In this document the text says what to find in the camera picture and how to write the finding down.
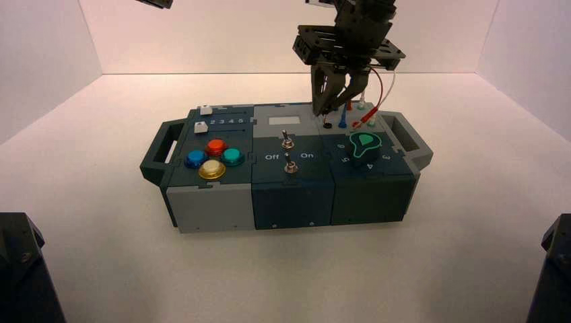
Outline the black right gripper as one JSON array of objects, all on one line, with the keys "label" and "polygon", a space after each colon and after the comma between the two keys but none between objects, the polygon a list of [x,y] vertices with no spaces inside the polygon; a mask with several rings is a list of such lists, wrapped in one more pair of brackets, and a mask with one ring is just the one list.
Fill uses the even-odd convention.
[{"label": "black right gripper", "polygon": [[[305,65],[366,66],[388,71],[396,69],[406,54],[387,34],[394,12],[338,13],[333,26],[300,25],[293,51]],[[332,67],[311,67],[312,112],[326,115],[362,93],[369,71],[335,71]]]}]

